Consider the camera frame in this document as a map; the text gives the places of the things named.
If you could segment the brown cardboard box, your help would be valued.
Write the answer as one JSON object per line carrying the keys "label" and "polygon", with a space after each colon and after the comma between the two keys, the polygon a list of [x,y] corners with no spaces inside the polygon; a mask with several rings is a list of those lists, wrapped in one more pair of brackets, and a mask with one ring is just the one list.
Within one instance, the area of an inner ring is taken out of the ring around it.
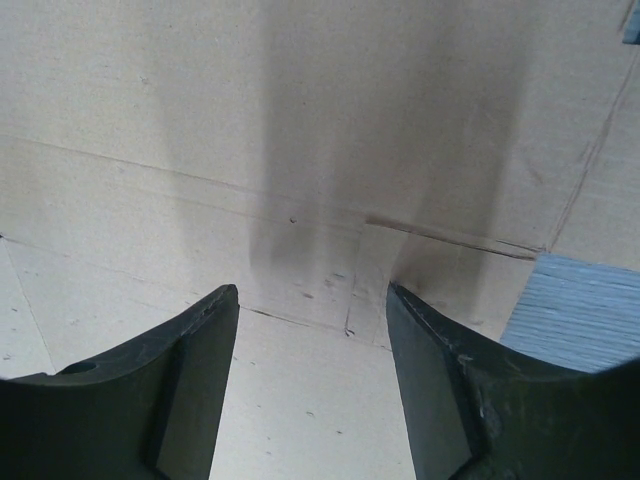
{"label": "brown cardboard box", "polygon": [[398,282],[499,338],[639,265],[629,1],[5,1],[1,374],[238,287],[215,479],[410,479]]}

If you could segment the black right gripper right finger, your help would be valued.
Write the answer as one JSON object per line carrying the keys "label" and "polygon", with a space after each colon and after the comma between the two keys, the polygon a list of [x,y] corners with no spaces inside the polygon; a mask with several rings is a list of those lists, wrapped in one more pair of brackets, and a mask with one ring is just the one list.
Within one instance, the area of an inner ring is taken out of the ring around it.
{"label": "black right gripper right finger", "polygon": [[419,479],[635,479],[639,363],[586,373],[521,354],[398,284],[386,318]]}

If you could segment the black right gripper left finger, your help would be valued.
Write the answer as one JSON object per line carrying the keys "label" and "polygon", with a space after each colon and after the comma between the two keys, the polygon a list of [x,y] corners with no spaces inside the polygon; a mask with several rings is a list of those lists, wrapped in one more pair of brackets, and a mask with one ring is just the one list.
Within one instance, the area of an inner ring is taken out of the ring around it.
{"label": "black right gripper left finger", "polygon": [[56,374],[3,381],[2,477],[208,478],[238,319],[224,285]]}

